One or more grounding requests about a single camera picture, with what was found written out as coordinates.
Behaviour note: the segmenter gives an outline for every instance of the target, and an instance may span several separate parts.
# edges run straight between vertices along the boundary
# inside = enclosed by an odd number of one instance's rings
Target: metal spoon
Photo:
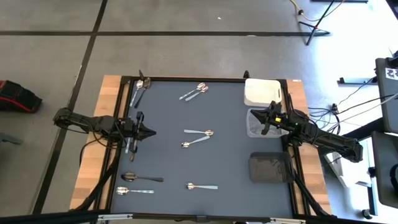
[[[181,146],[184,147],[184,148],[186,148],[186,147],[189,147],[189,145],[192,144],[192,143],[204,141],[204,140],[207,140],[207,139],[209,139],[209,138],[210,138],[210,136],[205,136],[205,137],[203,137],[203,138],[196,139],[196,140],[194,140],[193,142],[183,142],[183,143],[181,143]]]
[[[183,96],[180,96],[179,100],[184,99],[185,97],[187,97],[189,94],[193,93],[194,91],[201,90],[201,89],[202,89],[203,87],[205,87],[205,86],[206,86],[205,83],[199,83],[196,89],[190,91],[189,93],[187,93],[187,94],[185,94],[185,95],[183,95]]]
[[[135,109],[138,108],[139,102],[141,102],[142,96],[144,96],[145,90],[147,90],[150,87],[150,78],[146,78],[144,80],[144,84],[142,85],[144,87],[144,91],[142,91],[141,96],[139,97],[136,105],[134,106]]]
[[[134,96],[132,96],[130,106],[132,106],[132,104],[134,103],[134,100],[136,99],[136,96],[137,96],[137,92],[143,86],[143,84],[144,84],[144,81],[142,81],[142,80],[137,81],[137,85],[136,85],[137,89],[136,89],[136,92],[134,93]]]
[[[185,99],[185,101],[190,101],[192,100],[195,96],[197,96],[199,93],[204,93],[209,89],[208,86],[204,86],[199,92],[195,93],[194,95],[188,97],[187,99]]]
[[[160,178],[160,177],[138,177],[133,172],[125,172],[124,174],[121,175],[121,177],[125,181],[133,181],[135,179],[153,180],[153,181],[158,181],[158,182],[163,182],[164,181],[164,179]]]
[[[147,193],[147,194],[154,194],[154,190],[129,190],[127,187],[117,187],[116,193],[119,195],[126,195],[129,192],[134,193]]]
[[[198,133],[198,134],[206,134],[207,136],[212,136],[214,134],[214,131],[213,130],[194,131],[194,130],[184,129],[184,133]]]
[[[187,183],[188,190],[192,190],[194,188],[218,190],[217,185],[194,185],[193,183]]]

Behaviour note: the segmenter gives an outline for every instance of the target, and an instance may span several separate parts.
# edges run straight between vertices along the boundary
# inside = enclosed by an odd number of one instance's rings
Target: wooden board
[[[114,106],[116,104],[116,98],[119,91],[120,79],[121,76],[116,75],[104,76],[94,116],[113,115]],[[300,80],[287,80],[287,86],[289,93],[292,95],[294,108],[308,114],[308,106],[305,98],[303,83]],[[126,102],[127,89],[128,87],[126,85],[121,102],[121,113],[123,112],[123,107]],[[91,134],[89,135],[87,141],[92,140],[93,136]],[[104,152],[105,148],[97,142],[90,144],[86,148],[76,180],[75,191],[72,196],[70,208],[79,206],[98,182],[101,166],[103,163]],[[300,147],[300,155],[306,186],[314,196],[315,200],[322,206],[322,208],[326,212],[331,213],[326,184],[323,178],[323,171],[317,149],[309,144],[304,144]],[[105,187],[103,192],[100,208],[104,208],[107,189],[108,186]],[[303,213],[301,193],[297,186],[295,186],[295,192],[297,197],[298,211],[299,213]]]

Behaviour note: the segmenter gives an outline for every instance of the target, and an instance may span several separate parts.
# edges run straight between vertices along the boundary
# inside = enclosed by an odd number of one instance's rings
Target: black floor stripe
[[[30,30],[4,30],[0,31],[0,35],[12,36],[88,36],[92,35],[92,31],[30,31]]]
[[[98,32],[98,29],[100,28],[100,25],[101,25],[102,18],[104,16],[104,12],[105,12],[107,3],[108,3],[107,0],[102,1],[101,7],[98,12],[97,20],[95,22],[92,33]],[[88,65],[88,62],[90,61],[91,53],[93,51],[95,39],[96,39],[96,35],[92,35],[88,41],[86,52],[84,54],[83,61],[81,62],[80,71],[77,76],[75,86],[73,87],[72,95],[68,102],[68,108],[72,111],[76,105],[76,101],[77,101],[77,98],[78,98],[78,95],[80,92],[81,84],[83,83],[87,65]],[[62,146],[63,146],[63,142],[65,141],[66,135],[67,135],[67,130],[61,129],[59,131],[57,137],[55,138],[55,144],[53,145],[50,162],[49,162],[49,165],[45,172],[45,176],[44,176],[41,188],[39,190],[39,194],[37,195],[35,205],[33,207],[33,211],[32,211],[33,214],[42,213],[45,199],[49,192],[51,181],[52,181],[53,175],[55,173],[55,168],[57,167],[57,163],[58,163],[61,151],[62,151]]]
[[[0,31],[0,36],[256,36],[308,37],[311,32],[257,32],[257,31]],[[325,34],[315,33],[316,37]]]
[[[256,36],[308,37],[311,32],[241,32],[241,31],[101,31],[98,36]]]

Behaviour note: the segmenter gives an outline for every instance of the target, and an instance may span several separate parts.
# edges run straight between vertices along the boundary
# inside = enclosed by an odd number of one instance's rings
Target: spoon handle
[[[141,96],[138,98],[136,105],[134,106],[135,109],[138,108],[139,102],[141,102],[142,96],[144,96],[145,90],[147,90],[147,88],[144,88],[144,91],[142,91]]]
[[[164,179],[161,177],[136,177],[137,179],[142,179],[142,180],[153,180],[153,181],[158,181],[158,182],[163,182]]]
[[[197,96],[199,93],[201,93],[201,91],[199,91],[199,92],[195,93],[194,95],[188,97],[187,99],[185,99],[185,101],[190,101],[190,100],[192,100],[192,99],[193,99],[195,96]]]
[[[196,139],[196,140],[194,140],[193,142],[190,142],[189,144],[192,144],[192,143],[195,143],[195,142],[204,141],[204,140],[207,140],[207,139],[209,139],[209,138],[210,138],[210,136],[205,136],[205,137],[202,137],[202,138],[200,138],[200,139]]]
[[[187,94],[185,94],[185,95],[183,95],[183,96],[180,96],[179,100],[184,99],[185,97],[187,97],[189,94],[193,93],[193,92],[196,91],[196,90],[198,90],[198,89],[194,89],[194,90],[188,92]]]
[[[203,188],[203,189],[218,190],[218,186],[216,186],[216,185],[195,185],[195,187]]]
[[[131,102],[130,102],[130,106],[132,106],[132,104],[134,103],[134,100],[136,99],[138,90],[139,90],[139,88],[136,89],[136,92],[135,92],[134,95],[132,96]]]
[[[194,131],[194,130],[184,129],[184,133],[200,133],[200,134],[203,134],[204,132],[203,131]]]
[[[130,192],[134,193],[147,193],[147,194],[153,194],[155,193],[154,190],[129,190]]]

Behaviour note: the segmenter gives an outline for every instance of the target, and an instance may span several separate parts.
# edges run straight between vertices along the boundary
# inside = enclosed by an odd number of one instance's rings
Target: yellow cable
[[[291,3],[293,3],[294,7],[295,7],[298,11],[301,10],[301,9],[299,8],[299,6],[297,5],[297,3],[296,3],[294,0],[289,0],[289,1],[290,1]],[[339,4],[338,6],[336,6],[332,11],[330,11],[327,15],[325,15],[324,18],[327,17],[327,16],[329,16],[332,12],[334,12],[339,6],[341,6],[341,4],[343,4],[345,1],[346,1],[346,0],[342,0],[342,1],[340,2],[340,4]],[[319,18],[319,19],[309,19],[304,13],[302,13],[301,15],[304,17],[304,19],[306,19],[306,20],[308,20],[308,21],[310,21],[310,22],[316,22],[316,21],[319,21],[319,20],[320,20],[320,18]]]

